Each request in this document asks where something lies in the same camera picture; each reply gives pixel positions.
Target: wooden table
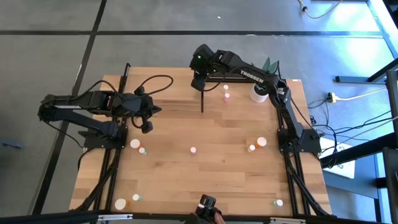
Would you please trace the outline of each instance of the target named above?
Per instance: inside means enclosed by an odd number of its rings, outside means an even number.
[[[205,112],[200,112],[200,92],[191,86],[189,68],[130,69],[126,93],[132,93],[152,75],[171,75],[174,84],[152,95],[162,111],[150,120],[154,130],[142,134],[128,121],[129,134],[119,164],[113,201],[125,198],[129,206],[123,212],[189,214],[195,211],[202,194],[217,198],[216,206],[224,215],[291,216],[292,209],[283,157],[278,151],[276,109],[269,100],[250,100],[253,84],[229,83],[230,101],[223,101],[222,85],[205,93]],[[120,76],[104,76],[118,86]],[[145,84],[146,92],[169,83],[168,78],[155,78]],[[300,80],[287,80],[292,96],[308,118],[307,103]],[[102,90],[110,90],[107,85]],[[306,128],[304,120],[296,117]],[[263,136],[264,149],[247,152],[250,144]],[[147,150],[143,156],[129,143],[139,139]],[[196,147],[197,154],[190,154]],[[87,154],[81,162],[70,208],[79,206],[98,181],[104,149]],[[305,183],[324,210],[331,212],[318,159],[301,153]],[[133,202],[132,195],[142,200]],[[303,213],[300,191],[296,186],[299,211]],[[101,208],[104,207],[105,193]],[[284,205],[276,207],[274,200]]]

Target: wire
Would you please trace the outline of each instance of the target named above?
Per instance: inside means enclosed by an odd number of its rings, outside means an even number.
[[[361,140],[365,141],[365,140],[367,140],[367,139],[355,139],[355,137],[356,137],[356,136],[359,136],[359,135],[361,135],[361,134],[364,134],[364,133],[366,133],[366,132],[368,132],[368,131],[372,131],[373,129],[379,128],[379,127],[381,127],[381,126],[383,126],[383,125],[385,125],[385,124],[387,124],[387,123],[389,123],[389,122],[391,122],[391,121],[393,121],[393,120],[395,120],[395,119],[397,119],[397,118],[398,118],[398,116],[396,116],[395,118],[392,118],[392,119],[387,118],[387,119],[388,119],[387,122],[382,123],[382,124],[380,124],[380,125],[378,125],[378,126],[376,126],[376,127],[373,127],[373,128],[371,128],[371,129],[368,129],[368,130],[366,130],[366,131],[363,131],[363,132],[361,132],[361,133],[359,133],[359,134],[356,134],[356,135],[354,135],[353,137],[348,137],[347,140],[345,140],[345,141],[339,143],[338,145],[343,144],[343,143],[346,143],[346,142],[348,142],[348,141],[351,140],[351,139],[360,140],[360,141],[361,141]]]
[[[53,129],[55,129],[55,130],[57,130],[57,131],[63,133],[64,135],[70,137],[72,140],[74,140],[74,141],[76,142],[76,144],[77,144],[80,148],[83,148],[83,146],[81,146],[81,144],[80,144],[74,137],[70,136],[69,134],[67,134],[66,132],[62,131],[61,129],[58,129],[58,128],[52,126],[52,125],[51,125],[50,123],[48,123],[48,122],[45,122],[45,124],[47,124],[48,126],[50,126],[50,127],[53,128]]]
[[[352,129],[363,128],[364,126],[371,125],[371,124],[376,124],[376,123],[379,123],[379,122],[382,122],[382,121],[387,121],[388,119],[391,119],[391,118],[385,118],[385,119],[381,119],[381,120],[379,120],[379,121],[370,122],[370,123],[368,123],[368,124],[362,124],[362,125],[359,125],[359,126],[357,126],[357,127],[349,128],[349,129],[347,129],[347,130],[345,130],[345,131],[340,131],[340,132],[338,132],[338,133],[336,133],[336,134],[345,133],[345,132],[347,132],[347,131],[351,131]]]
[[[225,74],[224,74],[224,77],[223,77],[215,86],[211,87],[211,88],[208,89],[208,90],[203,90],[203,91],[211,91],[211,90],[214,90],[215,88],[218,87],[218,85],[220,85],[220,84],[225,80],[225,78],[226,78],[228,75],[230,75],[233,71],[235,71],[235,70],[238,69],[238,68],[240,68],[240,67],[234,67],[231,71],[229,71],[228,73],[225,73]]]
[[[393,120],[395,120],[395,119],[397,119],[397,118],[398,118],[398,116],[396,116],[395,118],[392,118],[392,119],[388,120],[387,122],[384,122],[384,123],[382,123],[382,124],[380,124],[380,125],[377,125],[376,127],[373,127],[373,128],[371,128],[371,129],[368,129],[368,130],[366,130],[366,131],[363,131],[363,132],[361,132],[361,133],[359,133],[359,134],[356,134],[356,135],[354,135],[353,137],[350,137],[349,139],[347,139],[347,140],[341,142],[340,144],[343,144],[343,143],[345,143],[345,142],[347,142],[347,141],[349,141],[349,140],[355,138],[356,136],[359,136],[359,135],[364,134],[364,133],[366,133],[366,132],[368,132],[368,131],[372,131],[372,130],[374,130],[374,129],[376,129],[376,128],[379,128],[379,127],[381,127],[381,126],[383,126],[383,125],[385,125],[385,124],[387,124],[387,123],[390,123],[391,121],[393,121]]]
[[[92,149],[87,149],[87,151],[85,151],[85,152],[79,157],[79,161],[77,162],[77,171],[79,171],[79,169],[80,169],[80,162],[81,162],[81,159],[83,158],[83,156],[85,156],[85,154],[91,152],[91,150],[93,150],[93,148],[92,148]]]
[[[316,102],[319,102],[319,101],[322,101],[322,103],[320,103],[320,104],[318,104],[318,105],[316,105],[316,106],[308,106],[308,109],[314,109],[314,108],[317,108],[317,107],[319,107],[319,106],[322,106],[322,104],[326,103],[326,100],[315,100],[315,101],[313,101],[313,102],[311,102],[311,103],[309,103],[309,104],[311,105],[311,104],[316,103]]]
[[[149,80],[151,80],[151,79],[153,79],[153,78],[157,78],[157,77],[166,77],[166,78],[169,78],[169,79],[170,79],[170,83],[169,83],[167,86],[163,87],[163,88],[160,88],[160,89],[158,89],[158,90],[152,91],[152,92],[150,92],[150,93],[145,93],[145,94],[143,94],[142,96],[140,96],[140,98],[141,98],[141,97],[145,97],[145,96],[149,96],[149,95],[152,95],[152,94],[155,94],[155,93],[158,93],[158,92],[160,92],[160,91],[164,91],[164,90],[166,90],[168,87],[170,87],[171,85],[173,85],[173,83],[174,83],[174,79],[173,79],[173,77],[171,77],[170,75],[154,75],[154,76],[151,76],[151,77],[147,78],[146,80],[144,80],[144,81],[141,83],[141,85],[139,85],[138,88],[142,87],[142,86],[143,86],[146,82],[148,82]],[[138,125],[134,122],[134,114],[130,117],[130,119],[131,119],[132,125],[133,125],[135,128],[142,129],[142,127],[143,127],[144,124],[142,124],[141,126],[138,126]]]
[[[382,88],[382,89],[380,89],[380,90],[374,90],[374,91],[372,91],[372,92],[365,93],[365,94],[362,94],[362,95],[359,95],[359,96],[350,97],[350,98],[340,98],[340,97],[337,97],[337,96],[336,96],[336,100],[342,100],[342,101],[354,100],[354,99],[358,99],[358,98],[360,98],[360,97],[368,96],[368,95],[370,95],[370,94],[377,93],[377,92],[380,92],[380,91],[383,91],[383,90],[386,90],[386,89],[387,89],[387,88]]]
[[[312,18],[312,19],[319,19],[319,18],[321,18],[321,17],[327,15],[327,14],[328,14],[329,12],[331,12],[332,10],[334,10],[343,0],[340,0],[335,6],[331,7],[327,12],[325,12],[324,14],[322,14],[322,15],[320,15],[320,16],[311,16],[311,15],[308,13],[308,7],[307,7],[307,6],[304,6],[304,3],[302,2],[302,0],[298,0],[298,1],[299,1],[300,5],[301,5],[301,7],[302,7],[302,11],[304,11],[304,12],[307,14],[307,16],[308,16],[309,18]]]
[[[337,136],[337,137],[344,137],[344,138],[351,138],[351,137],[349,137],[349,136],[344,136],[344,135],[340,135],[340,134],[336,134],[336,136]],[[351,138],[351,139],[353,139],[353,140],[358,140],[358,141],[369,141],[369,142],[372,141],[372,140],[369,140],[369,139],[356,139],[356,138]]]
[[[145,79],[145,80],[141,83],[141,85],[139,85],[139,87],[142,87],[146,82],[148,82],[149,80],[151,80],[151,79],[153,79],[153,78],[157,78],[157,77],[166,77],[166,78],[169,78],[171,81],[170,81],[170,83],[169,83],[166,87],[163,87],[163,88],[161,88],[161,89],[152,91],[152,92],[150,92],[150,93],[145,93],[144,96],[149,96],[149,95],[152,95],[152,94],[154,94],[154,93],[158,93],[158,92],[160,92],[160,91],[166,90],[168,87],[170,87],[171,85],[173,85],[174,79],[173,79],[173,77],[171,77],[170,75],[154,75],[154,76],[151,76],[151,77]]]
[[[279,79],[281,80],[282,79],[282,75],[280,75],[279,65],[278,65],[278,76],[279,76]]]
[[[75,97],[71,97],[69,100],[77,100],[77,99],[81,98],[82,96],[86,95],[90,90],[92,90],[96,85],[98,85],[101,82],[108,84],[111,87],[111,89],[115,92],[115,94],[117,94],[120,98],[122,98],[122,95],[115,89],[115,87],[112,86],[112,84],[110,84],[108,81],[100,80],[100,81],[95,82],[91,87],[89,87],[89,89],[84,91],[82,94],[75,96]]]
[[[292,144],[291,147],[293,147],[293,154],[291,156],[289,156],[289,158],[294,157],[294,155],[296,155],[297,151],[296,151],[296,147]]]
[[[327,128],[330,128],[330,130],[331,131],[333,131],[333,137],[334,137],[334,139],[335,139],[335,145],[334,146],[332,146],[332,147],[329,147],[329,148],[327,148],[327,149],[324,149],[323,151],[322,151],[322,153],[324,153],[326,150],[328,150],[328,149],[332,149],[332,148],[335,148],[334,150],[333,150],[333,152],[332,152],[332,155],[335,155],[338,151],[337,151],[337,137],[336,137],[336,133],[335,133],[335,130],[333,129],[333,128],[331,128],[329,125],[325,125],[325,124],[318,124],[318,125],[314,125],[314,127],[315,126],[326,126]],[[327,163],[324,163],[324,164],[322,164],[322,165],[326,165],[326,164],[328,164],[328,167],[329,168],[332,168],[335,164],[336,164],[336,158],[335,157],[332,157],[331,159],[330,159],[330,161],[328,161]]]
[[[385,112],[385,113],[383,113],[383,114],[381,114],[381,115],[379,115],[379,116],[377,116],[377,117],[375,117],[375,118],[369,119],[369,120],[365,121],[363,124],[366,124],[367,122],[369,122],[369,121],[371,121],[371,120],[380,118],[381,116],[386,115],[386,114],[388,114],[388,113],[390,113],[390,112],[391,112],[391,110],[389,110],[389,111],[387,111],[387,112]]]
[[[299,110],[299,108],[298,108],[298,106],[296,105],[296,103],[294,103],[293,98],[291,98],[291,100],[292,100],[293,105],[296,107],[298,113],[300,113],[301,117],[302,117],[302,118],[304,119],[304,121],[306,122],[306,124],[309,125],[310,128],[313,129],[313,130],[315,131],[316,134],[318,134],[318,133],[317,133],[317,130],[315,130],[315,129],[312,127],[312,125],[307,121],[307,119],[305,119],[304,115],[301,113],[301,111]]]

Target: black metal frame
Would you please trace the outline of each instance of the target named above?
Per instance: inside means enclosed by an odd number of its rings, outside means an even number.
[[[391,106],[391,115],[393,118],[398,116],[398,71],[388,70],[386,72],[386,86],[388,89],[389,101]],[[372,141],[362,143],[358,146],[351,147],[344,151],[340,151],[335,155],[326,156],[321,159],[321,164],[325,164],[330,159],[336,158],[335,165],[339,165],[345,162],[360,159],[362,157],[370,156],[379,152],[383,153],[384,156],[384,166],[386,168],[386,177],[378,177],[376,174],[376,179],[374,179],[373,184],[377,189],[386,188],[388,189],[389,200],[390,200],[390,212],[393,223],[398,222],[398,194],[396,190],[398,189],[398,178],[396,180],[391,180],[394,178],[394,174],[391,172],[398,169],[396,166],[396,160],[394,162],[388,162],[390,157],[387,154],[391,154],[391,151],[398,148],[398,120],[393,121],[394,132],[386,134],[379,138],[373,139]],[[380,202],[380,191],[378,190],[377,198],[374,198],[376,220],[381,222],[381,202]]]
[[[384,85],[386,83],[386,79],[385,79],[386,72],[398,65],[398,52],[394,48],[394,46],[390,40],[389,34],[386,32],[383,24],[381,23],[379,17],[377,16],[377,14],[375,12],[371,2],[367,1],[366,4],[368,5],[369,10],[371,11],[371,13],[373,15],[373,18],[376,21],[376,24],[382,33],[384,41],[386,41],[386,44],[387,44],[388,48],[390,49],[392,56],[394,57],[394,60],[370,77],[337,76],[336,82],[338,82],[338,83],[382,84],[382,85]],[[392,12],[389,9],[389,6],[386,6],[386,7],[387,7],[387,10],[389,11],[389,13],[391,14]]]
[[[379,26],[379,29],[381,30],[380,32],[367,32],[367,31],[331,31],[331,32],[324,32],[324,31],[258,31],[258,30],[98,30],[98,27],[100,25],[104,9],[106,6],[107,0],[101,0],[101,4],[98,9],[98,13],[96,15],[95,23],[93,25],[92,30],[0,30],[0,35],[88,35],[90,36],[85,53],[83,55],[82,61],[81,61],[81,68],[79,69],[78,75],[76,77],[75,83],[72,88],[72,95],[77,95],[83,80],[83,76],[85,74],[85,70],[88,65],[88,61],[90,59],[91,51],[93,49],[93,45],[96,39],[97,35],[290,35],[290,36],[358,36],[358,37],[383,37],[384,40],[386,41],[388,47],[390,48],[392,54],[394,55],[394,58],[396,57],[396,51],[394,50],[394,47],[391,44],[391,41],[389,40],[389,37],[387,36],[382,24],[379,22],[377,19],[373,7],[371,6],[370,2],[367,1],[369,9],[373,13],[375,20]],[[389,69],[389,66],[393,65],[393,63],[389,64],[387,67],[383,68],[385,70]],[[126,74],[128,73],[128,67],[126,66],[125,72],[124,72],[124,77],[126,77]],[[379,75],[380,73],[383,73],[382,70],[376,73],[371,80],[379,80]],[[228,80],[229,82],[246,82],[246,80],[242,79],[234,79],[234,80]],[[124,86],[126,82],[126,79],[123,80],[121,79],[120,86]],[[283,121],[280,113],[278,112],[278,118],[279,118],[279,129],[283,129]],[[64,132],[67,131],[68,128],[68,122],[61,122],[60,129]],[[52,176],[55,172],[55,168],[57,165],[57,161],[60,155],[60,151],[63,145],[63,141],[65,139],[65,135],[61,132],[58,132],[54,144],[52,146],[52,150],[50,151],[51,155],[49,157],[49,161],[47,165],[45,166],[45,174],[42,177],[41,185],[40,185],[40,190],[35,197],[35,203],[34,207],[32,209],[32,214],[33,215],[38,215],[42,211],[42,207],[45,202],[45,198],[47,196],[47,192],[50,187],[50,183],[52,180]],[[115,156],[119,157],[120,156],[121,149],[117,149]],[[109,158],[111,155],[111,149],[106,149],[105,154],[104,154],[104,159],[101,167],[101,173],[99,179],[104,177],[107,167],[109,165]],[[301,161],[300,161],[300,155],[297,153],[295,156],[295,163],[297,165],[297,173],[304,181],[303,177],[303,172],[302,172],[302,166],[301,166]],[[292,177],[288,175],[288,185],[289,189],[293,189],[290,191],[290,196],[294,199],[292,199],[292,210],[294,211],[294,214],[296,214],[296,217],[301,217],[301,218],[308,218],[310,214],[309,211],[309,205],[308,202],[303,198],[303,203],[304,203],[304,212],[306,215],[298,215],[297,211],[297,201],[295,199],[295,190],[294,190],[294,184],[292,181]],[[110,207],[111,207],[111,200],[113,196],[113,189],[114,185],[116,182],[116,171],[112,174],[110,178],[110,185],[108,188],[108,196],[106,200],[106,210],[98,210],[94,211],[92,213],[110,213]],[[95,197],[94,201],[94,209],[97,210],[100,207],[100,201],[101,201],[101,192],[102,189],[99,191],[99,194],[97,197]],[[142,219],[169,219],[169,220],[184,220],[187,216],[186,215],[162,215],[162,214],[146,214],[146,213],[135,213],[134,218],[142,218]],[[224,219],[226,221],[247,221],[247,222],[268,222],[271,220],[271,217],[257,217],[257,216],[250,216],[250,217],[242,217],[242,216],[225,216]],[[323,220],[323,221],[331,221],[337,222],[335,218],[323,218],[323,217],[313,217],[311,216],[311,219],[314,220]],[[339,222],[345,222],[347,223],[347,220],[344,219],[338,219]],[[367,223],[367,222],[361,222],[361,221],[354,221],[354,220],[349,220],[349,222],[356,222],[356,223]]]

